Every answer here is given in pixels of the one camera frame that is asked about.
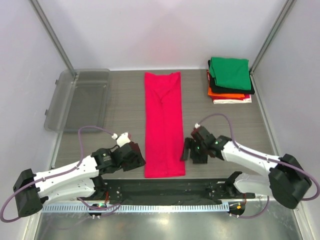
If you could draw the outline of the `right aluminium corner post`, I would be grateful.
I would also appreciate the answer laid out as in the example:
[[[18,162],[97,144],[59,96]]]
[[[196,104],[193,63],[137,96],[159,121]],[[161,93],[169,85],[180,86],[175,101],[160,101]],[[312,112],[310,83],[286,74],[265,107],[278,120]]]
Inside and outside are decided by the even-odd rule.
[[[275,39],[277,33],[280,31],[282,25],[284,24],[286,18],[290,14],[292,8],[294,7],[296,0],[286,0],[283,7],[281,8],[279,14],[277,15],[274,24],[272,25],[270,31],[267,34],[266,39],[264,40],[256,58],[253,61],[252,66],[250,67],[250,74],[253,75],[257,67],[259,66],[261,60]]]

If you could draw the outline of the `left aluminium corner post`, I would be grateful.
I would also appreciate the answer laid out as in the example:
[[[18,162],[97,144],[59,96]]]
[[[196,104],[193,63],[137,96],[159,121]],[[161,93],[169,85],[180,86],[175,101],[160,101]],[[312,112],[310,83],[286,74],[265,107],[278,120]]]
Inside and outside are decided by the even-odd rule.
[[[31,4],[35,14],[39,18],[41,24],[43,25],[45,31],[47,32],[49,38],[51,39],[54,47],[56,48],[58,54],[60,55],[60,58],[62,59],[63,63],[65,64],[66,68],[70,72],[70,74],[75,78],[77,75],[77,72],[75,71],[75,68],[73,67],[66,51],[64,50],[58,36],[56,35],[49,19],[47,18],[43,8],[41,7],[38,0],[29,0],[29,3]]]

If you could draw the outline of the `white folded t-shirt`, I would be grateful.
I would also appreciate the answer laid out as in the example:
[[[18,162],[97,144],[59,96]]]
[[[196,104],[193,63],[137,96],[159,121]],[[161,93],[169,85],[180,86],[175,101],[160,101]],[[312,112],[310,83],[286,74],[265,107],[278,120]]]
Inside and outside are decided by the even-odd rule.
[[[248,104],[252,103],[252,95],[245,94],[242,98],[212,97],[212,102],[214,104]]]

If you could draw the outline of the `orange folded t-shirt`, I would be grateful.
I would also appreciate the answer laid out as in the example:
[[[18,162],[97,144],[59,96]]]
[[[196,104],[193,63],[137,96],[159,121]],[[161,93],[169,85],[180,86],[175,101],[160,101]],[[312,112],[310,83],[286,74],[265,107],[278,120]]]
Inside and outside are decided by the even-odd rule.
[[[235,100],[240,100],[244,99],[246,97],[245,94],[242,93],[216,93],[213,92],[210,87],[208,87],[208,96],[211,97],[212,99],[235,99]]]

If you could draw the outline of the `red folded t-shirt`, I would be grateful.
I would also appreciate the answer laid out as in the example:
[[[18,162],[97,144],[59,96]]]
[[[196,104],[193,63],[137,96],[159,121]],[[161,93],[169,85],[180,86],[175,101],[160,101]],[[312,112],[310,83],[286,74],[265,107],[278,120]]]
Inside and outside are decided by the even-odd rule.
[[[210,77],[210,72],[209,72],[209,70],[208,70],[208,69],[206,70],[206,74],[207,74],[208,82],[210,82],[211,77]]]

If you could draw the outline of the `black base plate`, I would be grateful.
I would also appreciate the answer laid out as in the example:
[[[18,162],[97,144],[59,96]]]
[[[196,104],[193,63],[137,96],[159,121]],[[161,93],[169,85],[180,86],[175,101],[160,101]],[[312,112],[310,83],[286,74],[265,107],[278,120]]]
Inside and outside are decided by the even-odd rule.
[[[88,200],[135,206],[219,205],[223,200],[254,199],[240,193],[225,178],[103,179]]]

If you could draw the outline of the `clear plastic bin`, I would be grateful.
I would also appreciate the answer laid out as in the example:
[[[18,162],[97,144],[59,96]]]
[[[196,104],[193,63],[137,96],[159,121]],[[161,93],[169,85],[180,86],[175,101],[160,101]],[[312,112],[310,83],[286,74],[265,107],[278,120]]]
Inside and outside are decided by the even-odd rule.
[[[52,132],[99,132],[107,114],[110,71],[102,69],[76,69],[61,72],[49,108],[45,112],[44,128]]]

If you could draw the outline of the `black folded t-shirt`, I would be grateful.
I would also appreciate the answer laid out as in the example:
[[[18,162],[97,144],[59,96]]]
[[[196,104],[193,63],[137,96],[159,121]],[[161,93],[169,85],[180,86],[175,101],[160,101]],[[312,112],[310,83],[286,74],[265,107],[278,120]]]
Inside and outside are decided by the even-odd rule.
[[[208,64],[208,70],[209,70],[209,68],[211,66],[211,61],[208,60],[207,64]],[[212,77],[211,74],[210,74],[209,87],[212,89],[212,91],[214,93],[219,93],[219,94],[250,94],[250,95],[254,95],[255,94],[255,89],[253,87],[253,83],[252,83],[251,79],[249,79],[249,80],[250,80],[250,84],[251,84],[251,89],[250,90],[226,88],[226,87],[217,86],[216,83],[215,83],[215,78]]]

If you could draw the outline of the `green folded t-shirt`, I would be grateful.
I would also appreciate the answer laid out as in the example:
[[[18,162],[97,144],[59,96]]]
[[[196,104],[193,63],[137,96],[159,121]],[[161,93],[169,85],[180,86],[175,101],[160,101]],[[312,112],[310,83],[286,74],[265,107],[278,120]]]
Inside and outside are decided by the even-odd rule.
[[[245,58],[211,57],[209,73],[217,87],[249,91],[249,60]]]

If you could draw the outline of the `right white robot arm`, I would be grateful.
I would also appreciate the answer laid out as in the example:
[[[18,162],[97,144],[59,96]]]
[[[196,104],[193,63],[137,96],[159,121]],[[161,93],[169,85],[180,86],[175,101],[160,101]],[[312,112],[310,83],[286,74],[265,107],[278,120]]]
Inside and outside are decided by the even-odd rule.
[[[232,138],[215,137],[204,126],[194,128],[185,138],[182,160],[206,164],[208,158],[235,163],[255,172],[235,171],[224,182],[226,194],[236,198],[247,193],[273,197],[288,209],[294,209],[312,186],[312,181],[295,157],[264,154],[240,145]]]

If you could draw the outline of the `crimson red t-shirt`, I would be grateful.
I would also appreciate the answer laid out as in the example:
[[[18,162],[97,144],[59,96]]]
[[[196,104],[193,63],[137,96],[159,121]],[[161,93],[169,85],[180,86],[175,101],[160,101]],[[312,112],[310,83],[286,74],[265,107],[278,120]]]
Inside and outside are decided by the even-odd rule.
[[[181,73],[144,75],[145,178],[186,174]]]

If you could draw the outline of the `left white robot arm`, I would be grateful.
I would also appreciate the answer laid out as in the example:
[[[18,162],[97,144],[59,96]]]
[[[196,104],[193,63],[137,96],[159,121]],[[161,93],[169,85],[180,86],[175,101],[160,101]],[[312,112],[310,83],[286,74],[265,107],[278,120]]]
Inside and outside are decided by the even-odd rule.
[[[31,216],[59,201],[100,200],[107,192],[104,174],[126,172],[145,164],[139,145],[131,141],[123,146],[100,148],[82,161],[49,171],[24,170],[13,186],[18,216]]]

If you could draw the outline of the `aluminium corner post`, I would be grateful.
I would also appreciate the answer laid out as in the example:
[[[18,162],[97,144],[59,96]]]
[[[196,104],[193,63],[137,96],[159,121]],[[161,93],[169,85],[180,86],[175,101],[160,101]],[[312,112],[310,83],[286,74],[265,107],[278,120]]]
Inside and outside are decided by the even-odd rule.
[[[62,59],[63,63],[65,64],[66,68],[70,72],[70,74],[75,78],[77,75],[77,72],[75,71],[75,68],[73,67],[66,51],[64,50],[58,36],[56,35],[49,19],[47,18],[43,8],[41,7],[38,0],[29,0],[29,3],[31,4],[35,14],[39,18],[41,24],[43,25],[45,31],[47,32],[49,38],[51,39],[54,47],[56,48],[58,54],[60,55],[60,58]]]
[[[264,40],[256,58],[253,61],[252,66],[250,67],[250,74],[253,75],[257,67],[259,66],[261,60],[275,39],[277,33],[280,31],[282,25],[284,24],[286,18],[290,14],[292,8],[294,7],[296,0],[286,0],[283,7],[281,8],[279,14],[277,15],[274,24],[272,25],[270,31],[267,34],[266,39]]]

